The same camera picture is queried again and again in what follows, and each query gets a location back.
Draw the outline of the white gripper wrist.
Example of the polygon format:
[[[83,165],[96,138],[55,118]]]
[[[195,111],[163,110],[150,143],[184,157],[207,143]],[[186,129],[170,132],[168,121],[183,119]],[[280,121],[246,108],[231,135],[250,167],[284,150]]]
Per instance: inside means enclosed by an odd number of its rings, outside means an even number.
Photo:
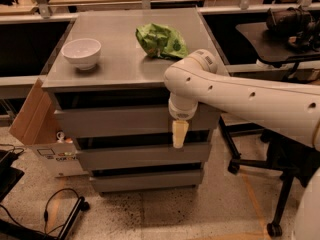
[[[198,104],[188,103],[187,105],[178,106],[172,100],[168,102],[170,115],[175,119],[172,122],[172,141],[174,148],[182,148],[188,132],[189,124],[185,120],[194,117]]]

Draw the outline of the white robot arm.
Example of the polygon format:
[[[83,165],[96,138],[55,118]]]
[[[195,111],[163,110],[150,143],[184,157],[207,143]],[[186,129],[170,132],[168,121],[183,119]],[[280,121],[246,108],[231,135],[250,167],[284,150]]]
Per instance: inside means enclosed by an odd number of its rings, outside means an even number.
[[[181,148],[188,121],[200,103],[260,125],[272,132],[265,161],[232,159],[244,165],[283,173],[276,214],[267,225],[272,237],[281,235],[281,217],[295,178],[306,187],[299,205],[291,240],[319,240],[320,210],[320,94],[317,85],[223,76],[215,57],[197,50],[172,64],[164,73],[170,91],[169,112],[173,146]]]

